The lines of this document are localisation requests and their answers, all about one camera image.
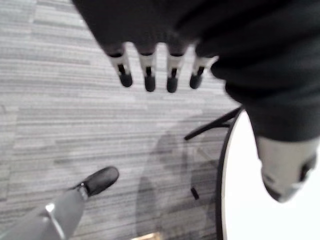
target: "black chair leg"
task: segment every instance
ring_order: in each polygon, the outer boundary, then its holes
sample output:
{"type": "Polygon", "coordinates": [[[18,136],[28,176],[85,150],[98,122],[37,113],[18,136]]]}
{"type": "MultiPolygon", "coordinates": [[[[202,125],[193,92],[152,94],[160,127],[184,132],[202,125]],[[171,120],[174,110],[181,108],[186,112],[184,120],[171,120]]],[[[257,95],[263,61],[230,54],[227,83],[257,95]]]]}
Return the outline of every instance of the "black chair leg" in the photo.
{"type": "Polygon", "coordinates": [[[192,138],[194,138],[195,136],[198,136],[199,134],[202,134],[210,129],[214,129],[214,128],[229,128],[230,125],[228,123],[226,123],[227,121],[233,119],[234,117],[236,117],[237,113],[241,110],[241,107],[238,107],[230,112],[228,112],[227,114],[223,115],[222,117],[219,117],[218,119],[200,126],[199,128],[193,130],[192,132],[190,132],[188,135],[186,135],[184,137],[184,140],[188,141],[192,138]]]}

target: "black fingertip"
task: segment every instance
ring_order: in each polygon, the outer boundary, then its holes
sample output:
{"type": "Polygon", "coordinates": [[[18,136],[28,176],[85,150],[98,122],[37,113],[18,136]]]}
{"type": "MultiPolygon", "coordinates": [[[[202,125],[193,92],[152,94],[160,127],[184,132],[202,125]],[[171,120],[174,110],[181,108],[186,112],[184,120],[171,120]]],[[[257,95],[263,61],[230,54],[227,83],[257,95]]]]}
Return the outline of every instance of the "black fingertip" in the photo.
{"type": "Polygon", "coordinates": [[[200,87],[202,83],[202,76],[198,76],[198,75],[191,75],[190,77],[190,88],[192,89],[197,89],[200,87]]]}
{"type": "Polygon", "coordinates": [[[124,87],[128,88],[132,85],[133,81],[132,81],[131,74],[121,74],[119,77],[124,87]]]}
{"type": "Polygon", "coordinates": [[[194,187],[191,188],[191,193],[192,193],[192,195],[193,195],[195,200],[199,199],[199,194],[198,194],[197,190],[194,187]]]}
{"type": "Polygon", "coordinates": [[[280,202],[281,200],[281,194],[274,191],[273,189],[271,189],[270,187],[268,187],[267,184],[265,184],[265,182],[263,181],[263,185],[266,189],[266,191],[268,192],[268,194],[274,199],[276,200],[277,202],[280,202]]]}
{"type": "Polygon", "coordinates": [[[88,197],[92,197],[113,185],[118,180],[119,175],[116,167],[108,166],[91,174],[76,187],[84,186],[87,190],[88,197]]]}
{"type": "Polygon", "coordinates": [[[156,89],[156,78],[154,76],[144,77],[145,90],[153,92],[156,89]]]}
{"type": "Polygon", "coordinates": [[[177,91],[178,79],[176,77],[168,77],[166,82],[166,89],[169,93],[177,91]]]}

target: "black sleeve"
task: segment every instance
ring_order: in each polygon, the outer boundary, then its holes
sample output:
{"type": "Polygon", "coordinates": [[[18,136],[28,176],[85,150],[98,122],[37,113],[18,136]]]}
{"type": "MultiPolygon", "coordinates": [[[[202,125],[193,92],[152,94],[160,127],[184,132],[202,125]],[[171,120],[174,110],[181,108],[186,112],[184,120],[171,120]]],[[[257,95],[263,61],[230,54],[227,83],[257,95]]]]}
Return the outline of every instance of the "black sleeve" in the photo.
{"type": "Polygon", "coordinates": [[[173,54],[184,53],[189,42],[169,31],[157,2],[152,0],[72,0],[101,48],[111,55],[125,42],[140,53],[152,53],[164,42],[173,54]]]}
{"type": "Polygon", "coordinates": [[[175,30],[219,56],[213,75],[248,112],[258,136],[320,135],[320,1],[204,1],[175,30]]]}

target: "white table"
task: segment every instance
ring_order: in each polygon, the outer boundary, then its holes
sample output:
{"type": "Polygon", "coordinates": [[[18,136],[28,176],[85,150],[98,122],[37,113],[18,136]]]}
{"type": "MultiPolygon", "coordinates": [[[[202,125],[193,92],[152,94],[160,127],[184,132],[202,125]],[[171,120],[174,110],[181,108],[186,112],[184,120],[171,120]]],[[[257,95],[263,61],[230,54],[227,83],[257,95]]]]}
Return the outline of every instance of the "white table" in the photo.
{"type": "Polygon", "coordinates": [[[222,226],[218,225],[218,237],[223,240],[320,239],[319,164],[293,199],[278,203],[263,185],[261,161],[245,111],[238,115],[225,141],[220,160],[221,212],[217,202],[217,217],[221,217],[222,226]]]}

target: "gray pant leg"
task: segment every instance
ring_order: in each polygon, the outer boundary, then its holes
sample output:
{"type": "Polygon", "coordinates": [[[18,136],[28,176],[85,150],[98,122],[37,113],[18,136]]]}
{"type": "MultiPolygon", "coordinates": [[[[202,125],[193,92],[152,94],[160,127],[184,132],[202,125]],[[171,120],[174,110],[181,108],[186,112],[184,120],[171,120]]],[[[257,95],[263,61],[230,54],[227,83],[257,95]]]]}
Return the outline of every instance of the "gray pant leg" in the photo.
{"type": "Polygon", "coordinates": [[[0,240],[67,240],[79,224],[87,198],[83,187],[68,190],[28,213],[0,240]]]}

